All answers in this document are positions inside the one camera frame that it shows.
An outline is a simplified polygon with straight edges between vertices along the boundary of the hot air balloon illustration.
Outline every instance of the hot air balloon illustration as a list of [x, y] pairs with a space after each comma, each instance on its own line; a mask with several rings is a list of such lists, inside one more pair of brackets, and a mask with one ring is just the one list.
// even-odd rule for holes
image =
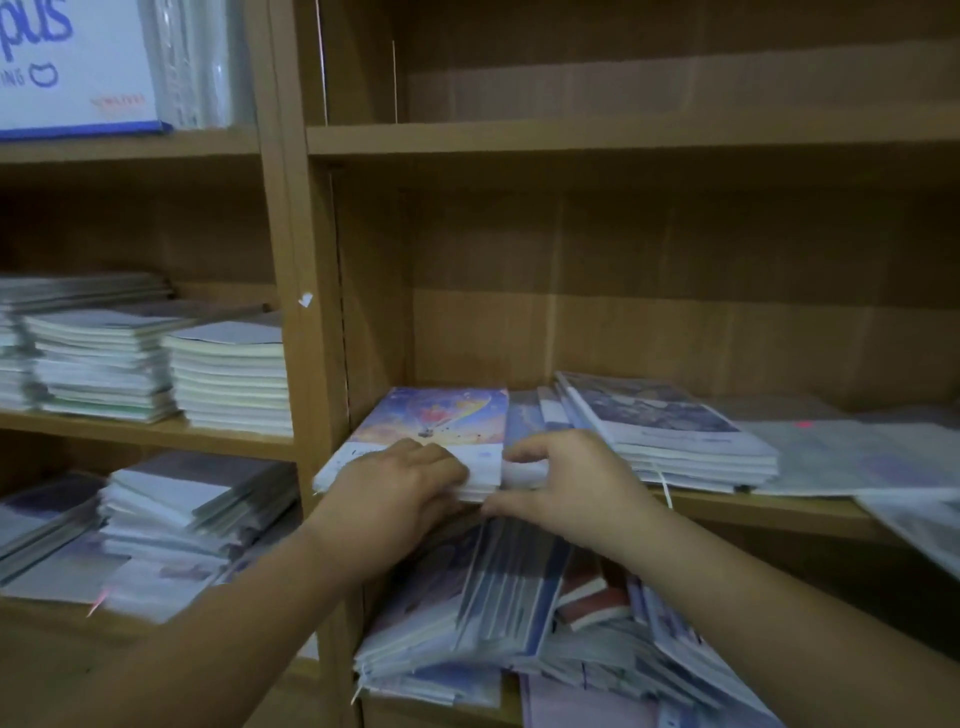
[[490, 400], [490, 393], [484, 391], [426, 389], [409, 399], [407, 413], [420, 428], [417, 436], [426, 439], [436, 430], [480, 411]]

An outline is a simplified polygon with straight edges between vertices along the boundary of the hand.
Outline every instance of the hand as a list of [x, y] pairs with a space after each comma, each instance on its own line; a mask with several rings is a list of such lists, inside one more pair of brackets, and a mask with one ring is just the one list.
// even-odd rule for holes
[[304, 527], [346, 579], [371, 579], [463, 507], [450, 488], [467, 476], [467, 467], [439, 445], [400, 440], [344, 467]]
[[620, 534], [636, 514], [659, 506], [626, 461], [588, 430], [543, 432], [516, 443], [503, 457], [515, 463], [549, 459], [549, 475], [539, 490], [488, 497], [485, 516], [535, 523], [610, 558], [616, 558]]

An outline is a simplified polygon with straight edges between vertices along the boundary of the left hand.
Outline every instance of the left hand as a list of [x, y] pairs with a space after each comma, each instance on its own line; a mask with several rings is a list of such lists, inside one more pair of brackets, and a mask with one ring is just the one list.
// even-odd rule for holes
[[386, 571], [463, 506], [450, 489], [467, 467], [439, 445], [404, 439], [358, 457], [303, 524], [345, 579]]

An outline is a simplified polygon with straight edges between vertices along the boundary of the forearm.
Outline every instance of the forearm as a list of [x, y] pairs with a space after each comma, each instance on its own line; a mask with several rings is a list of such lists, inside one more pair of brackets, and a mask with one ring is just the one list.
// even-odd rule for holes
[[301, 528], [95, 674], [77, 702], [43, 725], [243, 725], [353, 586], [325, 551]]
[[957, 725], [960, 667], [658, 503], [606, 550], [703, 633], [789, 726]]

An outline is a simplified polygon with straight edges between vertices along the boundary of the finger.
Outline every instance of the finger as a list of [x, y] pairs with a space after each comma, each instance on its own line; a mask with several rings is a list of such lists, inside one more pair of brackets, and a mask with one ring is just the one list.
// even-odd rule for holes
[[538, 432], [525, 437], [503, 451], [503, 459], [512, 463], [535, 463], [550, 456], [551, 444], [560, 432]]
[[467, 466], [450, 453], [447, 453], [447, 457], [421, 467], [423, 478], [420, 481], [420, 497], [424, 500], [437, 496], [452, 486], [460, 485], [470, 475]]
[[422, 533], [433, 530], [441, 521], [448, 519], [455, 513], [464, 510], [466, 505], [451, 495], [436, 496], [428, 500], [423, 510], [420, 511], [420, 522], [422, 523]]
[[403, 454], [404, 452], [414, 452], [423, 447], [419, 442], [413, 440], [409, 437], [404, 437], [402, 440], [397, 440], [395, 443], [390, 445], [388, 448], [383, 449], [381, 452], [389, 452], [392, 454]]
[[437, 445], [437, 443], [430, 443], [429, 445], [424, 445], [420, 449], [411, 450], [408, 460], [411, 463], [429, 465], [430, 463], [435, 463], [445, 457], [453, 457], [453, 455], [450, 454], [448, 449], [441, 448], [439, 445]]
[[510, 516], [544, 525], [549, 494], [546, 491], [497, 491], [480, 508], [484, 516]]

